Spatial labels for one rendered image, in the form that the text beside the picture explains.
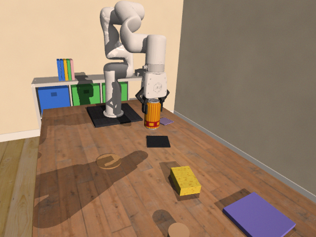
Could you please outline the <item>yellow sponge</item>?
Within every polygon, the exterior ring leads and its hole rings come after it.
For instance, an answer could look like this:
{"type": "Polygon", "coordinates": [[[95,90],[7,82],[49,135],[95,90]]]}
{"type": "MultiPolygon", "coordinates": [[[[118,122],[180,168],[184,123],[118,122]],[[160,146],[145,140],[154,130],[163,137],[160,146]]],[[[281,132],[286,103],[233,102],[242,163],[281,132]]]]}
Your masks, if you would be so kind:
{"type": "Polygon", "coordinates": [[[170,175],[179,196],[200,193],[201,185],[189,166],[172,167],[170,175]]]}

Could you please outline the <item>orange and yellow striped drink can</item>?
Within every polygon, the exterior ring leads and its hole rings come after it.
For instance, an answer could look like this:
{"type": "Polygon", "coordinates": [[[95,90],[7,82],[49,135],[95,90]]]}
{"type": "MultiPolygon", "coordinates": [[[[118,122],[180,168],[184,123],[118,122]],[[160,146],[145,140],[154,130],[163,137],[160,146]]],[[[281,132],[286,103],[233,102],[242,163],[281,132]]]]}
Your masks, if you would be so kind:
{"type": "Polygon", "coordinates": [[[144,126],[149,130],[159,128],[160,122],[160,108],[161,103],[159,99],[148,99],[148,113],[144,116],[144,126]]]}

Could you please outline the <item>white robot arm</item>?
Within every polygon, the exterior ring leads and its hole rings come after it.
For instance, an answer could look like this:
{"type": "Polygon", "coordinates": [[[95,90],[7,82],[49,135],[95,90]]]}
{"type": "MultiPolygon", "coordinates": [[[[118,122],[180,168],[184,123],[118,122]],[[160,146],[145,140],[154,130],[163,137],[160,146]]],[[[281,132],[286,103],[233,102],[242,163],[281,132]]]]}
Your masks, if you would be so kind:
{"type": "Polygon", "coordinates": [[[135,76],[142,76],[144,71],[164,72],[166,37],[133,33],[140,28],[144,16],[145,10],[140,3],[126,0],[117,2],[115,7],[101,9],[100,23],[104,33],[106,58],[123,60],[107,63],[103,68],[106,93],[106,109],[103,114],[106,117],[118,118],[123,115],[121,84],[118,79],[133,76],[134,53],[146,53],[145,65],[142,69],[135,69],[135,76]],[[114,25],[121,25],[120,32],[114,25]]]}

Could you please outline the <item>tan round cork coaster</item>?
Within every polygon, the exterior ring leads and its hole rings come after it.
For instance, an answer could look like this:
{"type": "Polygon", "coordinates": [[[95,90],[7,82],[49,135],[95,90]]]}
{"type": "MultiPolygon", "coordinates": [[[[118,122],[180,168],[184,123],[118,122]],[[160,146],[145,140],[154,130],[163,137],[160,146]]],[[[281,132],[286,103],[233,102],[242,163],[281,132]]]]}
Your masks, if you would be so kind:
{"type": "Polygon", "coordinates": [[[115,154],[105,154],[97,159],[96,164],[102,169],[113,169],[121,164],[121,157],[115,154]]]}

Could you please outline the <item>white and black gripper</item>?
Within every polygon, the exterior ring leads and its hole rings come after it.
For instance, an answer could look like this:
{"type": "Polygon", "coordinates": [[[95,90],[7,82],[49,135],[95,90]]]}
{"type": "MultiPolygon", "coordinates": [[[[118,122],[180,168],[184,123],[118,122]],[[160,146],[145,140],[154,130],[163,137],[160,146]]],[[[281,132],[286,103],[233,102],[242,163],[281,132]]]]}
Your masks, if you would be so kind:
{"type": "Polygon", "coordinates": [[[167,90],[166,72],[148,72],[144,71],[141,81],[141,89],[135,97],[142,103],[142,112],[148,113],[148,99],[158,98],[161,103],[160,111],[163,109],[163,102],[169,95],[167,90]],[[143,96],[141,98],[141,96],[143,96]]]}

